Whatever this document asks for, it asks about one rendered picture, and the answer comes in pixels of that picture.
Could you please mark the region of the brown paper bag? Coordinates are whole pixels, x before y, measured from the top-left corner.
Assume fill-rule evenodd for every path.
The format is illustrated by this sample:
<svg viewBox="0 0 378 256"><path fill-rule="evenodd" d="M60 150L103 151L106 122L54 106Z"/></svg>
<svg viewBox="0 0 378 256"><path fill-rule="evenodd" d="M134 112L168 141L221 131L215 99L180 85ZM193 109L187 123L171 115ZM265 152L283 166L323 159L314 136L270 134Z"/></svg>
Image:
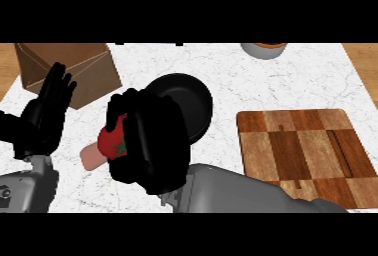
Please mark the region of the brown paper bag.
<svg viewBox="0 0 378 256"><path fill-rule="evenodd" d="M76 82L69 107L78 110L121 87L109 47L105 43L16 43L22 87L38 94L56 62Z"/></svg>

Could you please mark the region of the red tomato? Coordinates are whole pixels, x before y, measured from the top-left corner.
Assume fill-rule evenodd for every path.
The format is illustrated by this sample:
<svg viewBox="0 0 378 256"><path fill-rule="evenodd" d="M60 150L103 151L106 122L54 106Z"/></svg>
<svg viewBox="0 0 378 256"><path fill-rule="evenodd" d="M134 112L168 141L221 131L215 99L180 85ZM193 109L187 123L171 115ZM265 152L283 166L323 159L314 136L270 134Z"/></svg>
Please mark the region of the red tomato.
<svg viewBox="0 0 378 256"><path fill-rule="evenodd" d="M97 136L97 149L102 155L110 160L127 155L122 129L122 120L125 118L127 115L121 115L118 117L115 129L110 132L107 132L106 128L102 128Z"/></svg>

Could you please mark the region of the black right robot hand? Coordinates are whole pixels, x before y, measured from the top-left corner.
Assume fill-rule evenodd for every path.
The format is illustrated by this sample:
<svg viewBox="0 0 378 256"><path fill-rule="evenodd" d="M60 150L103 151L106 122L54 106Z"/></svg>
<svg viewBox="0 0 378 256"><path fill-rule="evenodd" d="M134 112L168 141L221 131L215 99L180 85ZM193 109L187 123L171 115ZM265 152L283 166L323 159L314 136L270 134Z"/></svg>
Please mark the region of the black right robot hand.
<svg viewBox="0 0 378 256"><path fill-rule="evenodd" d="M122 114L127 155L107 160L110 177L118 182L137 183L149 195L165 194L184 185L190 161L180 106L169 96L130 88L107 102L107 132L115 130Z"/></svg>

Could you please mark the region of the checkered wooden cutting board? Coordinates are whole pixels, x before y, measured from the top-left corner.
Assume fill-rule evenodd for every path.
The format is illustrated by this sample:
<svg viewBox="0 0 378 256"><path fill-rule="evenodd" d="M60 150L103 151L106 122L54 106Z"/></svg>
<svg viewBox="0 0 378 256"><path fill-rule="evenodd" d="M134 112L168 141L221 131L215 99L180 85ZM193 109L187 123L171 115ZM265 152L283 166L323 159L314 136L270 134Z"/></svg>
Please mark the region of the checkered wooden cutting board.
<svg viewBox="0 0 378 256"><path fill-rule="evenodd" d="M242 111L236 125L248 177L295 199L378 208L378 172L344 110Z"/></svg>

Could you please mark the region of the black pot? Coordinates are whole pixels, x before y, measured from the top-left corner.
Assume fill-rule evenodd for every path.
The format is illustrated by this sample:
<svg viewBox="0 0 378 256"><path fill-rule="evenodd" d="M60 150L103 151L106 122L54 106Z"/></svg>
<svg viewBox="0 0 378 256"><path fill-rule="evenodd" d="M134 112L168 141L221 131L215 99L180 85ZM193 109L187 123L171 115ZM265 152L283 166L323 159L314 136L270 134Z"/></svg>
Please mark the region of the black pot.
<svg viewBox="0 0 378 256"><path fill-rule="evenodd" d="M146 86L159 97L169 96L178 104L193 144L206 133L212 118L212 96L203 82L189 74L171 73L158 77Z"/></svg>

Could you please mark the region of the pink sausage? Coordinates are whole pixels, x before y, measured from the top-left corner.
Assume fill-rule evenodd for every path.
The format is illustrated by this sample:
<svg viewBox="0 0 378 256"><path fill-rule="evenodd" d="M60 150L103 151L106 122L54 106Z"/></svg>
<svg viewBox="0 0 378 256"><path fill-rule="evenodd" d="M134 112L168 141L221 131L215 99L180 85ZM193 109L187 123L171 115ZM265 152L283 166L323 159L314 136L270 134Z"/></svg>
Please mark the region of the pink sausage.
<svg viewBox="0 0 378 256"><path fill-rule="evenodd" d="M79 152L79 158L81 158L82 167L87 171L94 170L100 165L105 164L107 160L107 158L102 155L97 149L96 143L87 145L82 148Z"/></svg>

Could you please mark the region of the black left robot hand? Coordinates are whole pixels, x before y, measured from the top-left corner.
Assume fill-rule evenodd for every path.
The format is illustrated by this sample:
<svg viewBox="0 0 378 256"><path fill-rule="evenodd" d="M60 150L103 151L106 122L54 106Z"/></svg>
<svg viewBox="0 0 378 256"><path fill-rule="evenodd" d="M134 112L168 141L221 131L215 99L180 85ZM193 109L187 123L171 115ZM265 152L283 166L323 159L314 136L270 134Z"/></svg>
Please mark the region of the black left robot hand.
<svg viewBox="0 0 378 256"><path fill-rule="evenodd" d="M19 117L0 110L0 141L13 144L14 158L48 156L57 149L65 112L76 82L56 62L43 82L38 97L32 99Z"/></svg>

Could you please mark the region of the grey cup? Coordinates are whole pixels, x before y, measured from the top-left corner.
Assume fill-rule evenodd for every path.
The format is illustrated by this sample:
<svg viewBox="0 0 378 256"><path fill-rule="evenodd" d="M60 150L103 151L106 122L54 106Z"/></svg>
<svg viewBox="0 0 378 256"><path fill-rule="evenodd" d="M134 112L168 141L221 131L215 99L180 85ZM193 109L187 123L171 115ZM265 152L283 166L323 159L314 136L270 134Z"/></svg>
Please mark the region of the grey cup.
<svg viewBox="0 0 378 256"><path fill-rule="evenodd" d="M261 60L270 60L282 54L286 44L242 43L240 47L245 53L254 58Z"/></svg>

